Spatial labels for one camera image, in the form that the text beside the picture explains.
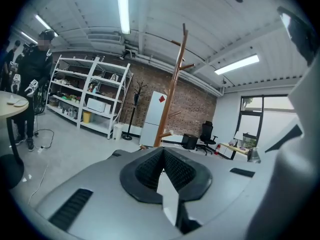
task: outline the yellow bin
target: yellow bin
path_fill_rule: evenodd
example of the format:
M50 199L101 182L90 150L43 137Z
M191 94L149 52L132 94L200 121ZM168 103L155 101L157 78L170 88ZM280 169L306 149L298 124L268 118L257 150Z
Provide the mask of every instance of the yellow bin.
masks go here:
M86 124L90 123L90 115L91 115L91 113L88 111L83 112L83 122L84 123L86 123Z

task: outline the black office chair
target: black office chair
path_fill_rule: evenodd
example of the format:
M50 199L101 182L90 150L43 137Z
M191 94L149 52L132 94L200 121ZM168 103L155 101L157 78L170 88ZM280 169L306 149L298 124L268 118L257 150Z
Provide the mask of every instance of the black office chair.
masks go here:
M205 151L205 155L208 154L207 151L209 151L212 155L212 148L208 146L208 144L210 145L214 145L216 144L215 139L217 138L217 136L213 136L214 138L211 139L211 133L212 133L212 122L210 121L206 121L205 123L202 124L202 134L200 135L200 140L202 142L204 142L203 144L197 144L195 146L195 150L198 151L198 149L202 149Z

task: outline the fire extinguisher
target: fire extinguisher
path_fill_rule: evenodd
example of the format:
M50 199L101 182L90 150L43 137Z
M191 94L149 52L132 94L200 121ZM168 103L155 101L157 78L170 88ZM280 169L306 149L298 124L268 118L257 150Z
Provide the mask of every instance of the fire extinguisher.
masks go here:
M215 154L215 155L219 155L220 147L221 147L220 144L216 145L216 148L215 148L215 151L214 151L214 154Z

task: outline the black coat stand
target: black coat stand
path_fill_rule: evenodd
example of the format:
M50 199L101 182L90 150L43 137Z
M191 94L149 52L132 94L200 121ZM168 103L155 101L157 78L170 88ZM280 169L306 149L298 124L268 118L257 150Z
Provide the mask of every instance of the black coat stand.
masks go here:
M131 119L130 119L130 123L129 123L128 132L126 133L126 135L123 135L123 136L122 136L122 138L123 138L124 140L127 140L127 141L132 140L132 137L129 136L130 128L131 128L131 124L132 124L132 120L133 120L133 118L134 118L134 114L135 114L135 111L136 111L136 107L138 106L137 104L138 104L139 96L140 96L140 95L142 96L142 94L145 93L145 91L141 91L141 90L142 90L143 87L146 87L146 86L147 86L147 85L143 85L144 82L139 83L139 82L137 81L137 84L139 85L139 90L134 89L134 90L135 90L135 94L134 94L134 104L132 104L132 105L134 105L134 107L133 107L132 114L131 114Z

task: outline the coat rack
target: coat rack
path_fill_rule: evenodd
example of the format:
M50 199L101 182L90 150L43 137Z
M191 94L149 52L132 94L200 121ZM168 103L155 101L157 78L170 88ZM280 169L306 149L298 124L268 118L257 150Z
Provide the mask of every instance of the coat rack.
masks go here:
M183 39L182 39L182 43L179 43L177 41L172 41L173 44L180 46L180 50L178 53L178 57L176 59L176 63L175 63L175 67L174 67L174 72L171 78L171 82L170 82L170 86L169 86L169 92L166 98L166 102L164 105L164 109L162 112L162 116L161 116L161 120L160 120L160 124L159 124L159 128L158 131L156 133L156 137L155 137L155 141L154 141L154 147L159 147L161 144L161 139L163 137L167 137L167 136L171 136L173 135L173 131L168 131L168 132L164 132L165 131L165 127L168 121L168 116L169 116L169 110L171 107L171 102L172 99L174 97L174 93L175 93L175 89L177 86L177 82L178 82L178 78L179 78L179 71L180 70L185 70L191 67L194 67L195 64L191 63L189 65L185 65L182 66L182 61L184 61L184 52L185 52L185 48L186 48L186 43L187 43L187 37L188 37L188 30L186 30L186 25L183 23L182 24L182 29L183 29Z
M141 91L141 90L142 90L143 87L146 87L146 86L147 86L147 85L143 85L144 82L139 83L139 82L137 81L137 84L139 85L139 90L134 89L134 90L135 90L135 94L134 94L134 104L132 104L132 105L134 105L134 107L133 107L132 114L131 114L131 119L130 119L130 123L129 123L128 132L126 133L126 135L123 135L123 136L122 136L122 138L123 138L124 140L126 140L126 141L132 140L132 137L129 136L130 128L131 128L131 124L132 124L132 120L133 120L133 118L134 118L134 114L135 114L136 107L138 106L137 104L138 104L139 96L140 96L140 95L142 96L142 94L145 93L145 91Z

